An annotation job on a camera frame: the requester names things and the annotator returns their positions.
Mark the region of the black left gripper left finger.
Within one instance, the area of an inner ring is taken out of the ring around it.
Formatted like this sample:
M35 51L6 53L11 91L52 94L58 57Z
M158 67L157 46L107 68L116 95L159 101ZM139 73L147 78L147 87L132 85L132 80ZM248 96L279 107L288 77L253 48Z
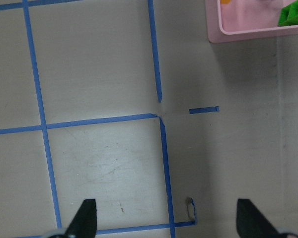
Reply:
M97 231L95 199L85 199L64 233L65 238L94 238Z

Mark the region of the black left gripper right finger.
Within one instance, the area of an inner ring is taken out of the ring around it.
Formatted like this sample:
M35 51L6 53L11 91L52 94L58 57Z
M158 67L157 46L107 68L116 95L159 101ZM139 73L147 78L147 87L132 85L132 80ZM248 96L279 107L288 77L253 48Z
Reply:
M237 200L236 230L240 238L275 238L280 234L253 202L245 198Z

